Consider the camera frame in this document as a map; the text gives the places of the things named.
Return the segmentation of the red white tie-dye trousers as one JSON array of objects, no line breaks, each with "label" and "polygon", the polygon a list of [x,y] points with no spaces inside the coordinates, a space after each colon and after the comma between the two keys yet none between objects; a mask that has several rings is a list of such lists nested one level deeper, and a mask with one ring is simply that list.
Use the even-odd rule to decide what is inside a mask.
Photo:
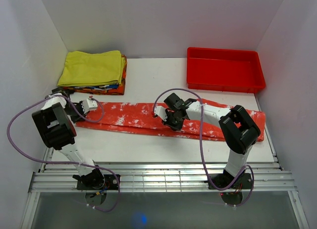
[{"label": "red white tie-dye trousers", "polygon": [[[220,104],[214,101],[203,99],[204,104],[220,108],[232,108],[233,106]],[[104,110],[103,118],[97,123],[80,121],[76,127],[103,130],[111,132],[122,132],[139,135],[150,135],[159,137],[178,137],[199,139],[199,121],[185,120],[181,131],[173,131],[163,125],[160,118],[152,115],[154,103],[129,103],[129,102],[101,102]],[[260,111],[249,110],[252,119],[259,127],[261,134],[258,141],[264,141],[265,114]],[[101,117],[100,107],[91,111],[86,116],[89,120],[97,120]],[[221,129],[215,125],[204,123],[203,140],[225,141]]]}]

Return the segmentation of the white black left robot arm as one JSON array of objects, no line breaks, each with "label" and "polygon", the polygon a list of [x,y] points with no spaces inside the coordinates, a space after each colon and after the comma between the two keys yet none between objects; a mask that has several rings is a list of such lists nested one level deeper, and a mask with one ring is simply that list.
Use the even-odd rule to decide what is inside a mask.
[{"label": "white black left robot arm", "polygon": [[62,88],[53,89],[47,98],[44,106],[32,113],[44,144],[62,153],[69,161],[76,162],[74,166],[78,174],[73,178],[79,183],[92,189],[103,188],[106,183],[104,175],[99,169],[88,167],[94,165],[93,160],[84,156],[75,143],[74,124],[84,121],[81,116],[86,117],[89,112],[97,110],[97,101],[88,98],[69,103],[66,98],[70,98],[70,93]]}]

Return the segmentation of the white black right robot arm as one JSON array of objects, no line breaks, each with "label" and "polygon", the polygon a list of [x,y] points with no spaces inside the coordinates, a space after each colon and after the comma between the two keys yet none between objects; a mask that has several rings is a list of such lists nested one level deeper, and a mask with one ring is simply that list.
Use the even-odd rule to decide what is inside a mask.
[{"label": "white black right robot arm", "polygon": [[249,153],[261,134],[246,109],[241,105],[233,108],[215,107],[204,104],[200,97],[183,100],[175,93],[170,94],[164,103],[166,107],[153,107],[154,116],[160,117],[162,123],[174,131],[180,131],[185,120],[199,121],[199,137],[203,136],[203,124],[221,129],[230,150],[228,160],[222,174],[214,178],[207,174],[207,181],[219,191],[239,185],[247,168]]}]

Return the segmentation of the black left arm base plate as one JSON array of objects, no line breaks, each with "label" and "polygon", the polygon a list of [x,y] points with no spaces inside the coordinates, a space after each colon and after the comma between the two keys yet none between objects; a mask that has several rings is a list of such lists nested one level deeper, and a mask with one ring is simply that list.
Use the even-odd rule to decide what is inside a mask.
[{"label": "black left arm base plate", "polygon": [[[120,174],[116,174],[116,177],[114,175],[111,174],[106,174],[104,175],[105,178],[105,185],[104,188],[106,188],[107,190],[118,190],[118,185],[120,183],[121,180],[121,175]],[[81,182],[77,182],[77,186],[76,186],[77,190],[102,190],[102,188],[93,188],[91,186],[85,186],[83,183]]]}]

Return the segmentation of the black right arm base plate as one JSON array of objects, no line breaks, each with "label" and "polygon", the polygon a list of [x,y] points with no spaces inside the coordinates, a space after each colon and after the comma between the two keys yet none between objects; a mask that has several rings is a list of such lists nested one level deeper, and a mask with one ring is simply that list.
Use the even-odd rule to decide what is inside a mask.
[{"label": "black right arm base plate", "polygon": [[[234,179],[230,175],[225,174],[210,174],[210,178],[214,185],[218,188],[227,187]],[[230,189],[251,189],[252,187],[252,177],[249,173],[243,173],[230,187]]]}]

